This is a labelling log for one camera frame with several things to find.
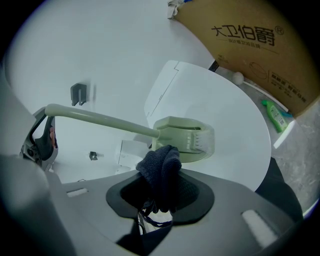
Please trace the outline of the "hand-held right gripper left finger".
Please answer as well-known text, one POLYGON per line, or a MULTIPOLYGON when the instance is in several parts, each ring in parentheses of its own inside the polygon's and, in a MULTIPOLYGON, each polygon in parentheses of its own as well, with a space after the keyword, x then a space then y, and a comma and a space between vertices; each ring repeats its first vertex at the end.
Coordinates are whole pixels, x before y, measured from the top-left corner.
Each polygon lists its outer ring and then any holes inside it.
POLYGON ((107 191, 135 172, 87 181, 62 183, 49 174, 57 214, 78 256, 136 256, 144 249, 132 218, 120 217, 107 203, 107 191))

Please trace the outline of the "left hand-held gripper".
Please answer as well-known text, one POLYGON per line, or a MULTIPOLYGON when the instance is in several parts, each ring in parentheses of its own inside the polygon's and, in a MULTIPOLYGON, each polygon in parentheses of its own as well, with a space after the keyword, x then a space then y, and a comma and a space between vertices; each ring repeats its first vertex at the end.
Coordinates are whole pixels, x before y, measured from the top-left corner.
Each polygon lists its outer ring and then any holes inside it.
POLYGON ((55 117, 47 117, 44 108, 37 110, 33 117, 35 117, 35 122, 25 138, 19 156, 35 162, 43 171, 53 173, 52 165, 55 161, 55 148, 50 137, 50 129, 54 128, 55 117), (42 129, 41 137, 34 139, 34 132, 46 118, 47 121, 42 129))

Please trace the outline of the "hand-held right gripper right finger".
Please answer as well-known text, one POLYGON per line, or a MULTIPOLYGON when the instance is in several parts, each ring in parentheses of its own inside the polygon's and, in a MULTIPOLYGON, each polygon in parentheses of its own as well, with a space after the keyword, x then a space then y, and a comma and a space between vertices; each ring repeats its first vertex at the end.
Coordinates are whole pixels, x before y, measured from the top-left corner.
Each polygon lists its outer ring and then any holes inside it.
POLYGON ((182 174, 209 186, 214 203, 201 220, 158 231, 154 256, 277 255, 303 222, 300 203, 277 168, 256 191, 200 172, 182 174))

